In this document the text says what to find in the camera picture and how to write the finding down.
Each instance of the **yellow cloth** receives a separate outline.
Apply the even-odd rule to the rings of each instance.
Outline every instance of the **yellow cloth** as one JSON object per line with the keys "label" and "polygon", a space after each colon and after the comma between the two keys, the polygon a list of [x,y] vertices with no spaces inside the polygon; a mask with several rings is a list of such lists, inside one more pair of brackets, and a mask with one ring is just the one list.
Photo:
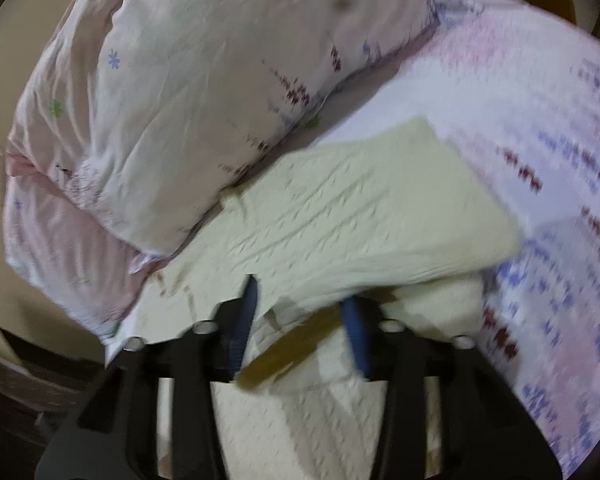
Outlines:
{"label": "yellow cloth", "polygon": [[[278,392],[353,372],[344,330],[328,316],[335,311],[312,316],[320,308],[389,287],[387,309],[416,329],[442,338],[471,332],[482,292],[475,271],[519,247],[512,219],[423,119],[371,140],[288,154],[227,193],[222,206],[161,271],[162,285],[147,286],[141,304],[166,302],[171,311],[145,320],[141,335],[155,340],[155,325],[168,323],[174,336],[173,319],[184,319],[176,309],[190,309],[190,320],[209,318],[255,274],[260,304],[245,363],[255,361],[240,380]],[[156,286],[162,297],[151,300]],[[304,336],[289,334],[295,328]],[[282,336],[276,355],[264,354]]]}

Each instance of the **pillowcase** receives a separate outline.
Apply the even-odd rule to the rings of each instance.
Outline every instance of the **pillowcase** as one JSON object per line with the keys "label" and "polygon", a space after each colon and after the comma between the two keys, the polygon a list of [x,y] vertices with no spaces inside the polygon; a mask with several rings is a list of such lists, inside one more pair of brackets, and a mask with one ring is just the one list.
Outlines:
{"label": "pillowcase", "polygon": [[8,151],[115,237],[169,255],[220,189],[432,18],[429,0],[75,0]]}
{"label": "pillowcase", "polygon": [[151,266],[80,211],[25,158],[7,159],[3,231],[7,263],[100,338],[115,333]]}

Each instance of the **blue flower print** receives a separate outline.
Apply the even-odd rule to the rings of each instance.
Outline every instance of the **blue flower print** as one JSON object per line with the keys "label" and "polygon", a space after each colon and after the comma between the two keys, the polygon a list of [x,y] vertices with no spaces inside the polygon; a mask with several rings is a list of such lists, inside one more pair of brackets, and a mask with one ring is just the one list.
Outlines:
{"label": "blue flower print", "polygon": [[111,65],[111,68],[115,68],[116,70],[120,68],[118,51],[113,52],[113,49],[111,49],[111,52],[109,53],[109,64]]}
{"label": "blue flower print", "polygon": [[366,40],[365,43],[362,44],[362,54],[366,56],[366,64],[371,63],[371,45],[369,45]]}

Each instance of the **pink pillow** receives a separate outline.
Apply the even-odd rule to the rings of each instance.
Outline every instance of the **pink pillow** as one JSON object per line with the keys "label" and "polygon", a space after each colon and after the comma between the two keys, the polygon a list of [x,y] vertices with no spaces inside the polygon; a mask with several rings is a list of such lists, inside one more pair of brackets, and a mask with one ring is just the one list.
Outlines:
{"label": "pink pillow", "polygon": [[117,240],[21,155],[8,154],[4,203],[7,262],[65,312],[104,338],[113,335],[152,267]]}

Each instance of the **wall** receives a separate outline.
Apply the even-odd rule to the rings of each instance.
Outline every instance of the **wall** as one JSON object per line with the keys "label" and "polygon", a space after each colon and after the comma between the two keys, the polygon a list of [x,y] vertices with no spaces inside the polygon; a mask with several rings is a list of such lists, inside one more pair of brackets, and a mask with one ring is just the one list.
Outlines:
{"label": "wall", "polygon": [[[13,110],[71,0],[6,0],[0,8],[0,147]],[[0,206],[2,201],[0,186]],[[102,359],[98,340],[6,265],[0,227],[0,327],[51,351]]]}

